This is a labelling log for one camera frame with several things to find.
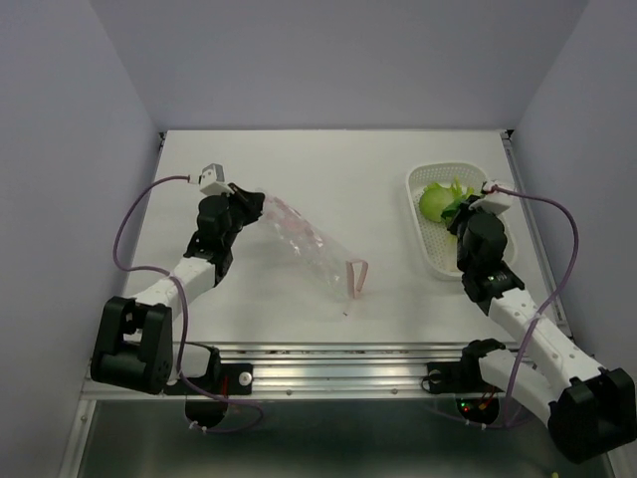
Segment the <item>green fake lettuce leaf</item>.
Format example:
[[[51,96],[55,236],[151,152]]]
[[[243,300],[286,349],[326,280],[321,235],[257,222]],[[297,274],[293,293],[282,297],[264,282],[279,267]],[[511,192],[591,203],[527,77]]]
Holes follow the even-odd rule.
[[[461,196],[455,199],[452,203],[447,205],[440,213],[440,219],[443,223],[449,224],[456,214],[468,204],[471,203],[469,196]]]

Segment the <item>pale green fake cabbage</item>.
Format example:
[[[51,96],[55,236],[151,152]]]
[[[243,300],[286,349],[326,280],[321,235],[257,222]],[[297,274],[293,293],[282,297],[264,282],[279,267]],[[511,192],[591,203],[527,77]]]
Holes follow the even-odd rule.
[[[453,200],[453,194],[448,188],[431,184],[423,190],[419,200],[419,210],[425,219],[440,223],[443,211]]]

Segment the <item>clear pink-dotted zip bag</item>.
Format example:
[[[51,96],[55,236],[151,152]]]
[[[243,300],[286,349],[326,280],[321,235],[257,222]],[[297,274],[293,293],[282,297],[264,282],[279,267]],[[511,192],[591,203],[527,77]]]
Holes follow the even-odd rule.
[[[288,202],[264,190],[262,193],[265,199],[259,226],[337,297],[358,299],[366,281],[368,262],[310,223]]]

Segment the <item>yellow-green fake celery stalk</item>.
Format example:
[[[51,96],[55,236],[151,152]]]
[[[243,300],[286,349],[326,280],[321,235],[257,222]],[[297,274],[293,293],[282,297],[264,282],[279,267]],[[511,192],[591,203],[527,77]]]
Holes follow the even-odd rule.
[[[473,187],[463,185],[458,178],[454,178],[448,185],[432,182],[424,188],[424,194],[428,198],[437,200],[464,200],[474,193]]]

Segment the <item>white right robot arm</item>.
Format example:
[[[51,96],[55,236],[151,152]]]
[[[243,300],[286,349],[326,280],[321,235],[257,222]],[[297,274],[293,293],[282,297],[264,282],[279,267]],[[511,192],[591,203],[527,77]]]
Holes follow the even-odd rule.
[[[461,383],[469,388],[488,383],[510,394],[546,426],[573,463],[635,441],[633,379],[621,368],[603,367],[539,311],[504,260],[508,240],[500,218],[463,203],[448,230],[457,238],[465,293],[534,363],[517,363],[515,354],[492,342],[459,362]]]

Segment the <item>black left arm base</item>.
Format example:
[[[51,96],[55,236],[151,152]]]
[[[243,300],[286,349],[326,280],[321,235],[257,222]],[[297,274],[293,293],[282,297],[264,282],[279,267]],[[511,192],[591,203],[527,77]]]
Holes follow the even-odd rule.
[[[184,403],[184,414],[191,429],[209,433],[231,433],[247,428],[239,425],[235,429],[224,429],[221,422],[229,412],[231,395],[248,396],[252,394],[254,366],[248,362],[225,362],[221,359],[220,351],[211,346],[187,342],[190,348],[205,350],[208,354],[206,369],[200,376],[189,377],[198,388],[214,395],[221,395],[222,401],[217,399]]]

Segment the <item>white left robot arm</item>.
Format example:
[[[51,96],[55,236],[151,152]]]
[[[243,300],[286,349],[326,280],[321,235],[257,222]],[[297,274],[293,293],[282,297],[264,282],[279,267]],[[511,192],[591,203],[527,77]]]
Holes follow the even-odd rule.
[[[238,234],[262,216],[265,194],[231,183],[198,204],[197,228],[171,271],[154,266],[127,273],[154,272],[161,278],[132,297],[106,301],[91,359],[94,381],[159,394],[180,367],[174,363],[173,320],[188,327],[188,305],[217,287],[232,263]]]

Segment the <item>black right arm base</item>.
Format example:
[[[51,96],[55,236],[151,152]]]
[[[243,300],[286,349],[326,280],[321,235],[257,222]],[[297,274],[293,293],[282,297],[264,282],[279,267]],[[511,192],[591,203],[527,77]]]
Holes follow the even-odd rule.
[[[505,359],[515,357],[503,343],[485,339],[471,341],[462,348],[457,360],[427,362],[426,373],[420,379],[423,391],[432,395],[460,394],[456,398],[458,416],[440,410],[435,413],[482,430],[511,430],[522,425],[522,408],[504,413],[504,402],[500,401],[510,373],[506,372],[502,385],[498,385],[486,380],[487,373],[481,371],[481,363],[485,359],[496,359],[498,353],[504,353]]]

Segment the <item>white perforated plastic basket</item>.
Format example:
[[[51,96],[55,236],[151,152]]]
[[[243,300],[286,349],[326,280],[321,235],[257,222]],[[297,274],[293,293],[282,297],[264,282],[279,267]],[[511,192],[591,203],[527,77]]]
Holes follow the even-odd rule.
[[[470,162],[439,162],[415,166],[406,174],[405,189],[411,219],[427,272],[441,281],[461,279],[456,267],[456,238],[443,224],[426,219],[419,208],[424,189],[431,183],[449,187],[458,180],[463,190],[479,190],[488,179],[487,173]]]

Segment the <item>aluminium rail frame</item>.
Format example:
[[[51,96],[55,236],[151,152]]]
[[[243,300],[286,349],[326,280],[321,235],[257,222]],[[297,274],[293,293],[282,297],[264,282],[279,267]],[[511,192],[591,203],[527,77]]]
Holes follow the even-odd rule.
[[[513,346],[532,303],[515,296],[488,319],[458,280],[433,275],[411,176],[447,161],[511,181],[510,156],[499,130],[169,131],[159,176],[221,163],[228,179],[283,198],[370,267],[361,297],[342,302],[249,227],[227,278],[191,309],[190,366],[201,366],[209,343],[254,365],[257,399],[424,399],[427,361],[450,359],[473,339]]]

